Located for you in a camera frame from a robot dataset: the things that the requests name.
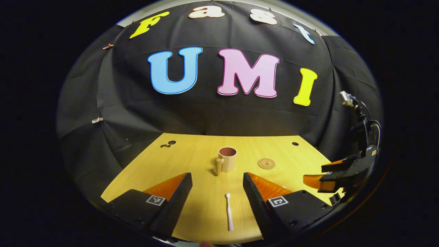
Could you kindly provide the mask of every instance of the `yellow letter i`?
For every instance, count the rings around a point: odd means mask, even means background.
[[[309,106],[311,104],[309,96],[311,95],[314,80],[317,79],[317,74],[305,68],[301,68],[300,73],[302,74],[302,84],[300,85],[299,94],[294,97],[293,102],[297,105]]]

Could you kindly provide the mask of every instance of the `black backdrop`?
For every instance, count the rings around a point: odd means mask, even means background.
[[[221,18],[190,19],[187,13],[207,4],[220,6]],[[64,163],[75,183],[93,203],[105,204],[101,194],[122,168],[162,132],[178,134],[282,136],[300,135],[329,160],[340,160],[351,149],[354,110],[341,104],[347,90],[368,106],[371,118],[385,122],[378,86],[360,55],[339,36],[321,37],[306,25],[276,14],[276,25],[249,20],[255,5],[230,1],[195,2],[163,11],[142,35],[129,39],[139,23],[112,26],[81,54],[60,93],[57,133]],[[311,45],[294,24],[315,40]],[[102,50],[108,43],[111,50]],[[197,83],[182,94],[153,89],[147,57],[158,51],[177,54],[183,47],[202,47]],[[242,91],[233,96],[216,92],[224,61],[218,51],[239,49],[253,65],[262,54],[280,59],[274,98]],[[183,75],[183,58],[168,61],[170,80]],[[294,104],[301,68],[317,73],[307,107]],[[91,124],[101,116],[104,121]]]
[[[4,99],[11,106],[5,111],[16,120],[14,126],[6,125],[11,131],[5,132],[8,141],[18,141],[9,153],[15,161],[5,160],[10,164],[6,169],[10,173],[5,175],[14,180],[4,187],[10,212],[4,217],[4,233],[9,246],[148,246],[144,238],[85,201],[64,171],[54,131],[59,90],[73,61],[100,33],[145,4],[6,3],[5,9],[21,7],[5,15],[9,21],[4,32],[10,43],[4,52],[12,65],[5,78],[15,78],[4,84]],[[411,1],[399,5],[373,1],[342,6],[327,1],[294,4],[319,17],[363,56],[384,95],[386,123],[391,126],[384,141],[394,147],[393,155],[381,159],[392,161],[392,167],[376,193],[351,217],[307,246],[432,246],[428,235],[433,228],[424,220],[437,217],[430,212],[438,203],[437,194],[417,185],[416,178],[432,166],[425,157],[434,153],[418,152],[428,148],[423,136],[434,140],[430,128],[437,118],[425,105],[434,105],[437,98],[428,95],[429,81],[410,73],[429,68],[433,61],[428,47],[415,35],[433,23],[431,7]],[[410,103],[408,93],[422,85],[425,98]],[[425,120],[427,113],[433,119],[423,128],[414,125]]]

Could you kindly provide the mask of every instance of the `clip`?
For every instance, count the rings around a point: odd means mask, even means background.
[[[108,44],[108,46],[105,46],[104,48],[102,48],[103,50],[107,50],[108,48],[111,48],[111,47],[113,47],[114,45],[113,44]]]
[[[92,124],[95,124],[95,123],[97,123],[97,122],[100,122],[100,121],[103,121],[104,119],[102,118],[102,117],[98,117],[97,119],[93,119],[93,120],[91,120],[91,123]]]

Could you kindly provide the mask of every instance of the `black fabric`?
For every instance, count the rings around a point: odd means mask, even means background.
[[[205,5],[220,6],[225,16],[188,18],[192,9]],[[223,1],[172,7],[153,14],[170,12],[135,38],[129,36],[143,19],[124,29],[112,27],[78,59],[60,96],[57,131],[68,170],[90,201],[101,203],[100,195],[111,180],[163,132],[300,135],[333,160],[352,151],[349,129],[355,117],[352,109],[341,105],[341,90],[363,100],[372,117],[382,121],[373,76],[342,38],[321,37],[277,13],[276,25],[255,22],[249,17],[253,8],[259,7]],[[315,44],[306,41],[294,24],[303,26]],[[102,50],[108,43],[114,47]],[[182,94],[157,92],[147,58],[171,51],[168,77],[178,81],[184,75],[178,52],[193,46],[203,48],[196,84]],[[277,96],[245,95],[237,80],[237,95],[218,94],[224,66],[218,51],[224,48],[241,50],[252,66],[262,54],[278,57]],[[307,107],[293,103],[302,81],[301,68],[318,75]],[[104,120],[92,124],[98,116]]]

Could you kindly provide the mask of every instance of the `black background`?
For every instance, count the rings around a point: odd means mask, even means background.
[[[391,169],[372,197],[305,246],[433,246],[438,191],[424,182],[437,180],[430,171],[437,162],[429,161],[437,156],[431,149],[437,146],[438,96],[432,89],[437,80],[426,78],[434,75],[430,68],[437,30],[431,27],[436,24],[433,6],[426,3],[293,2],[363,56],[383,95],[384,144],[394,150],[383,159],[392,163]],[[147,4],[4,3],[6,246],[152,245],[101,214],[74,187],[62,165],[54,117],[62,82],[75,59],[109,27]]]

